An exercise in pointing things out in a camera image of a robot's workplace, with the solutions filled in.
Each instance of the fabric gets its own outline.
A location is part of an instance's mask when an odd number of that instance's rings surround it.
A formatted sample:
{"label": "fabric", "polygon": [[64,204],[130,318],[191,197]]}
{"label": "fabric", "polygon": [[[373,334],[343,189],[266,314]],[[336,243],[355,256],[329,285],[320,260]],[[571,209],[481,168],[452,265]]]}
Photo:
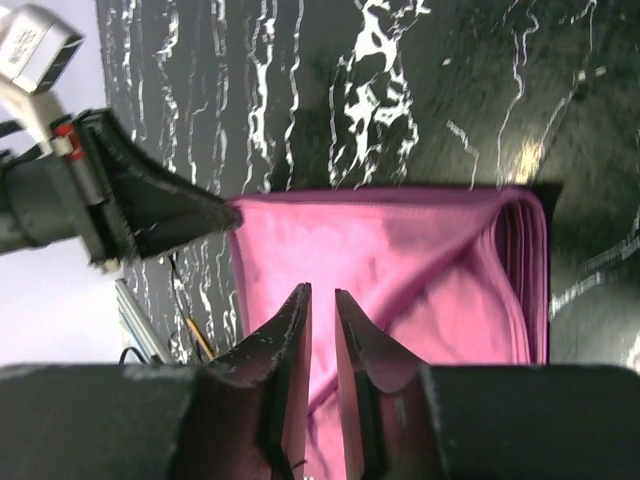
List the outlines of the fabric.
{"label": "fabric", "polygon": [[305,474],[344,479],[336,288],[432,364],[547,358],[544,213],[517,188],[384,188],[249,195],[229,234],[245,334],[312,285]]}

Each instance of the white wall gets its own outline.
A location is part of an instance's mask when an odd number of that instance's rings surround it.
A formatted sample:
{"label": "white wall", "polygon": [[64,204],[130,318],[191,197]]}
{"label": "white wall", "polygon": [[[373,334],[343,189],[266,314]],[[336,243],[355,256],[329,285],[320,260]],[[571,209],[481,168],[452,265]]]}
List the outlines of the white wall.
{"label": "white wall", "polygon": [[[0,0],[10,8],[25,3]],[[105,105],[95,0],[31,0],[85,34],[55,86],[67,112]],[[9,115],[0,108],[0,121]],[[0,148],[32,144],[14,135]],[[113,277],[87,266],[80,240],[0,256],[0,364],[115,362],[122,342]]]}

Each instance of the marble pattern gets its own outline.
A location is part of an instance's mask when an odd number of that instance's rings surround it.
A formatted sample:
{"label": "marble pattern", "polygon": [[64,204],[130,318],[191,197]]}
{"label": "marble pattern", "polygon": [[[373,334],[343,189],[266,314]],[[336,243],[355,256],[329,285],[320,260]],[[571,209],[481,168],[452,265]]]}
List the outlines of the marble pattern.
{"label": "marble pattern", "polygon": [[[225,198],[366,184],[562,187],[551,358],[640,364],[640,4],[106,0],[107,98],[132,138]],[[182,311],[241,338],[223,237],[127,278],[181,361]],[[172,293],[172,283],[178,292]]]}

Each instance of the red component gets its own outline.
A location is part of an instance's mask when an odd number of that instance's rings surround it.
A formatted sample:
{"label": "red component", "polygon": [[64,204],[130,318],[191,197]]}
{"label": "red component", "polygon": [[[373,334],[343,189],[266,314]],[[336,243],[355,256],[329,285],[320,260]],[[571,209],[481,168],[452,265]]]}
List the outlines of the red component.
{"label": "red component", "polygon": [[60,138],[66,138],[69,140],[71,147],[73,150],[71,153],[67,154],[67,158],[71,161],[82,160],[84,158],[84,150],[82,149],[82,145],[80,144],[80,140],[78,140],[78,136],[73,130],[73,125],[70,123],[63,123],[56,127],[53,132]]}

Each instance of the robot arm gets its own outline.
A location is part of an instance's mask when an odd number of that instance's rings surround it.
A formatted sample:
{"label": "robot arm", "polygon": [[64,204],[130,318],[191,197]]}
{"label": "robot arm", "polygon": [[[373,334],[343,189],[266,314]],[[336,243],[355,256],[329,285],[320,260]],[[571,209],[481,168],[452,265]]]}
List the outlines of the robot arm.
{"label": "robot arm", "polygon": [[80,236],[112,270],[240,223],[236,210],[134,145],[108,109],[66,115],[51,90],[82,36],[46,9],[0,11],[0,101],[37,142],[0,153],[0,254]]}

